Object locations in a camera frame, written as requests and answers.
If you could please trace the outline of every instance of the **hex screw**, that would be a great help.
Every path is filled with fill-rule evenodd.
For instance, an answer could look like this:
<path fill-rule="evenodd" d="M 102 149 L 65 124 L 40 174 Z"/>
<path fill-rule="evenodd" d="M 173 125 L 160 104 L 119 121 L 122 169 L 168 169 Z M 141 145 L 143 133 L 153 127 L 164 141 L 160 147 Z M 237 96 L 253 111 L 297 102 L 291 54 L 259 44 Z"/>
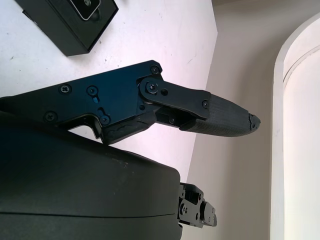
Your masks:
<path fill-rule="evenodd" d="M 86 89 L 86 93 L 90 96 L 95 96 L 98 94 L 98 88 L 95 86 L 90 86 Z"/>
<path fill-rule="evenodd" d="M 207 108 L 209 107 L 208 101 L 207 101 L 207 100 L 204 100 L 204 101 L 202 102 L 202 106 L 203 106 L 205 109 L 207 109 Z"/>
<path fill-rule="evenodd" d="M 100 120 L 100 123 L 103 125 L 103 126 L 106 126 L 110 123 L 110 118 L 106 115 L 103 115 L 99 118 Z"/>
<path fill-rule="evenodd" d="M 153 74 L 160 73 L 160 69 L 157 66 L 152 66 L 150 70 Z"/>
<path fill-rule="evenodd" d="M 71 86 L 69 84 L 62 84 L 59 87 L 59 92 L 62 94 L 69 94 L 71 93 Z"/>
<path fill-rule="evenodd" d="M 54 111 L 48 111 L 45 115 L 44 115 L 44 120 L 48 123 L 52 123 L 55 122 L 57 120 L 58 116 Z"/>

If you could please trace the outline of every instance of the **white wall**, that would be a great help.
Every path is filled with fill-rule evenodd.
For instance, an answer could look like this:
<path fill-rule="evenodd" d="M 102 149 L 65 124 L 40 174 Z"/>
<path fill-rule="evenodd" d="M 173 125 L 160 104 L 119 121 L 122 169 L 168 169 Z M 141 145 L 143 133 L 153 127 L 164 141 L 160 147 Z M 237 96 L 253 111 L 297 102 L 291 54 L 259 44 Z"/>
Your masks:
<path fill-rule="evenodd" d="M 283 240 L 276 230 L 270 236 L 273 73 L 283 43 L 318 12 L 318 0 L 244 0 L 214 8 L 218 37 L 207 90 L 256 114 L 261 126 L 239 138 L 197 135 L 188 182 L 216 208 L 218 226 L 185 227 L 184 239 Z"/>
<path fill-rule="evenodd" d="M 279 79 L 284 79 L 284 239 L 320 239 L 320 13 L 292 37 Z"/>

